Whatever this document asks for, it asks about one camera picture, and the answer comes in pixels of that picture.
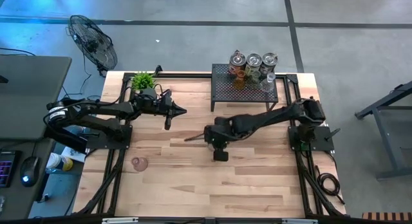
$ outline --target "can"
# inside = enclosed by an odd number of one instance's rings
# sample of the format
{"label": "can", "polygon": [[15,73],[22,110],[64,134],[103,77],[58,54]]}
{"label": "can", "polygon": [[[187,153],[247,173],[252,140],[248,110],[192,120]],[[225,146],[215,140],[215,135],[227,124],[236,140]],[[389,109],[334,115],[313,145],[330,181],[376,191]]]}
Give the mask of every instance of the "can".
{"label": "can", "polygon": [[268,73],[275,72],[275,66],[277,64],[277,55],[275,53],[265,53],[262,57],[262,65],[260,66],[260,73],[267,75]]}
{"label": "can", "polygon": [[250,76],[252,71],[258,71],[262,65],[262,58],[257,53],[251,53],[246,58],[245,73]]}
{"label": "can", "polygon": [[50,153],[46,168],[51,171],[69,171],[73,167],[73,161],[65,156],[56,153]]}
{"label": "can", "polygon": [[246,57],[236,50],[231,56],[229,61],[229,73],[235,75],[239,70],[245,70]]}

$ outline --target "black fan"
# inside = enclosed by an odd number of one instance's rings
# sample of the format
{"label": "black fan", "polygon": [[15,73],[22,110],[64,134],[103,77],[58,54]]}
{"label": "black fan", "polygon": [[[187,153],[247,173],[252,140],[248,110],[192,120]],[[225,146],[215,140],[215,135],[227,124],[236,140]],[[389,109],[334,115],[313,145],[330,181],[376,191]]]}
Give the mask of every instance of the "black fan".
{"label": "black fan", "polygon": [[97,66],[100,76],[105,77],[103,71],[115,68],[117,55],[113,42],[93,21],[83,15],[73,15],[68,28],[76,45]]}

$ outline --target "computer mouse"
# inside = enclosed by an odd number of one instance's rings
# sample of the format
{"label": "computer mouse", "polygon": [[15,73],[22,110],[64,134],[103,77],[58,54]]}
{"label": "computer mouse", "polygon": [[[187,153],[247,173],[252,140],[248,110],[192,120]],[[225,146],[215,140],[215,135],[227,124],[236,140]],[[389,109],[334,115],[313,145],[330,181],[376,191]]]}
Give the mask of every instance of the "computer mouse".
{"label": "computer mouse", "polygon": [[20,167],[21,184],[25,187],[31,187],[39,179],[40,158],[31,156],[26,158]]}

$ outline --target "keyboard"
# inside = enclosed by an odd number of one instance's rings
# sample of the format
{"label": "keyboard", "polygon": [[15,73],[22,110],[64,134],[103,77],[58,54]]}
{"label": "keyboard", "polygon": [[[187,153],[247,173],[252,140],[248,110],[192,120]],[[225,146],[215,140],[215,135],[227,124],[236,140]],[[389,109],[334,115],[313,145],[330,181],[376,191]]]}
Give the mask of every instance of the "keyboard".
{"label": "keyboard", "polygon": [[20,155],[20,151],[0,152],[0,188],[10,186]]}

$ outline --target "gray desk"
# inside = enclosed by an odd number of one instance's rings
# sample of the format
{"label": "gray desk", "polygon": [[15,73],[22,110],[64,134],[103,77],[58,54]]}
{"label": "gray desk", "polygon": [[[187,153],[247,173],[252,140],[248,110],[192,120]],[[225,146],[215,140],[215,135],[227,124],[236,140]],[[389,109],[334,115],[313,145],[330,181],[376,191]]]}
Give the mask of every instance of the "gray desk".
{"label": "gray desk", "polygon": [[[5,147],[20,150],[22,155],[10,187],[0,188],[6,199],[0,220],[27,218],[46,181],[43,178],[54,141],[42,139],[46,130],[42,118],[48,112],[46,104],[57,100],[70,64],[69,57],[0,56],[0,75],[8,79],[8,83],[0,83],[0,147],[24,142]],[[23,187],[20,166],[32,155],[36,140],[33,155],[40,158],[39,179],[33,187]]]}

